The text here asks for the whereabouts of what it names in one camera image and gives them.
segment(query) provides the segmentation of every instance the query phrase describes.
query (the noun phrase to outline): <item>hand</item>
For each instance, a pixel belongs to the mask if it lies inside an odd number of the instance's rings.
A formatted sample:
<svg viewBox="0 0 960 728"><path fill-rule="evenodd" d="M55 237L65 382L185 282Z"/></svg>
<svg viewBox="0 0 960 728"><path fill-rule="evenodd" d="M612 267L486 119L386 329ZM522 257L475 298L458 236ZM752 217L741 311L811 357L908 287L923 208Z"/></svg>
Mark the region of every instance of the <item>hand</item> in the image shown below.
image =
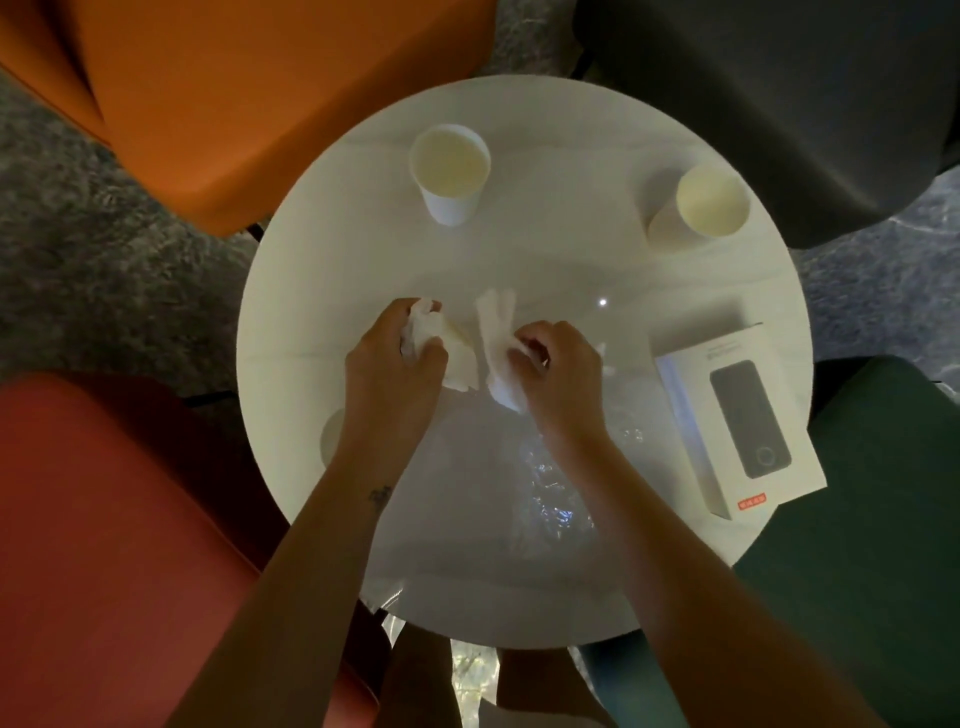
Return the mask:
<svg viewBox="0 0 960 728"><path fill-rule="evenodd" d="M520 328L516 338L543 361L538 369L522 352L508 352L553 456L559 460L570 448L609 439L601 398L603 361L584 335L566 321L537 321Z"/></svg>
<svg viewBox="0 0 960 728"><path fill-rule="evenodd" d="M413 457L437 408L446 371L440 339L428 341L415 363L400 354L400 334L416 302L397 299L387 306L347 355L347 408L333 462L363 463L384 480L399 478Z"/></svg>

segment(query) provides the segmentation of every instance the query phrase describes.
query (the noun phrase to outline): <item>chair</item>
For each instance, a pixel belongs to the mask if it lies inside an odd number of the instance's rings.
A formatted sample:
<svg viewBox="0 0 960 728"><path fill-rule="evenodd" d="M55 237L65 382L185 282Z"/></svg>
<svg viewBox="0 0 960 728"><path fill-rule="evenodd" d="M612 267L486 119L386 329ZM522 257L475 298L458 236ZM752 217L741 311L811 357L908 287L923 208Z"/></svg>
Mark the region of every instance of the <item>chair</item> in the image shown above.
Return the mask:
<svg viewBox="0 0 960 728"><path fill-rule="evenodd" d="M960 160L954 0L578 0L573 27L740 171L790 247L886 219Z"/></svg>
<svg viewBox="0 0 960 728"><path fill-rule="evenodd" d="M4 725L162 725L286 530L255 465L156 382L0 389ZM389 655L358 604L328 728L372 725Z"/></svg>
<svg viewBox="0 0 960 728"><path fill-rule="evenodd" d="M463 79L495 0L0 0L0 67L212 234L376 111Z"/></svg>
<svg viewBox="0 0 960 728"><path fill-rule="evenodd" d="M828 487L784 504L734 571L895 728L960 725L960 407L881 356L810 425ZM643 635L582 648L621 725L686 725Z"/></svg>

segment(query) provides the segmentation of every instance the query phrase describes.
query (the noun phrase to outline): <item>white box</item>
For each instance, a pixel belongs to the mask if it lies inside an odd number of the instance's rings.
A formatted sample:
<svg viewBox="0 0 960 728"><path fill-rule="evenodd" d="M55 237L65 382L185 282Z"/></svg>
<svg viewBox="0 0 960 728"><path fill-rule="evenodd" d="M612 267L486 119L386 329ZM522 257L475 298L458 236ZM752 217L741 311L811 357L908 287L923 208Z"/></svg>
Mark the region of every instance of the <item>white box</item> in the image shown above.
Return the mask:
<svg viewBox="0 0 960 728"><path fill-rule="evenodd" d="M657 358L711 513L736 519L827 487L763 324Z"/></svg>

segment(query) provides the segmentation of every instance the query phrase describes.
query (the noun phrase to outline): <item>orange chair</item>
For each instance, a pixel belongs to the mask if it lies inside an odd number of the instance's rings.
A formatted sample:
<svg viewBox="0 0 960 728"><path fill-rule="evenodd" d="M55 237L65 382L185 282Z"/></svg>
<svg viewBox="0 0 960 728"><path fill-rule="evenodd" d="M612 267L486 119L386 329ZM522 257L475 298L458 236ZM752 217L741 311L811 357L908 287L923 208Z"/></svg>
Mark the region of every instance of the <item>orange chair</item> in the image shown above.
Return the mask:
<svg viewBox="0 0 960 728"><path fill-rule="evenodd" d="M0 723L162 725L286 528L256 467L156 382L0 389ZM389 655L358 604L325 726L372 725Z"/></svg>
<svg viewBox="0 0 960 728"><path fill-rule="evenodd" d="M0 67L213 234L375 111L469 76L495 0L0 0Z"/></svg>

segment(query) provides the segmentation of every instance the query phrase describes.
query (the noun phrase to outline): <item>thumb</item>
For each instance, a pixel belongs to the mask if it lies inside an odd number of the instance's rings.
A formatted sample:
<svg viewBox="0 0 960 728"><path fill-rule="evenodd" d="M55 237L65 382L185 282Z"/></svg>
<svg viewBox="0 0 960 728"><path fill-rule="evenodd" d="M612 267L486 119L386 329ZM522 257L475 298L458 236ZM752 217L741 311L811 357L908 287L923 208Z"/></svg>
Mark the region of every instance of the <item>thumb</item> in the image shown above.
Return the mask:
<svg viewBox="0 0 960 728"><path fill-rule="evenodd" d="M448 358L446 349L444 349L444 342L439 336L434 336L423 345L417 368L429 378L443 381Z"/></svg>
<svg viewBox="0 0 960 728"><path fill-rule="evenodd" d="M527 391L527 387L540 379L537 366L521 350L507 349L507 359L510 361L510 368L514 370L516 378L520 380L524 392Z"/></svg>

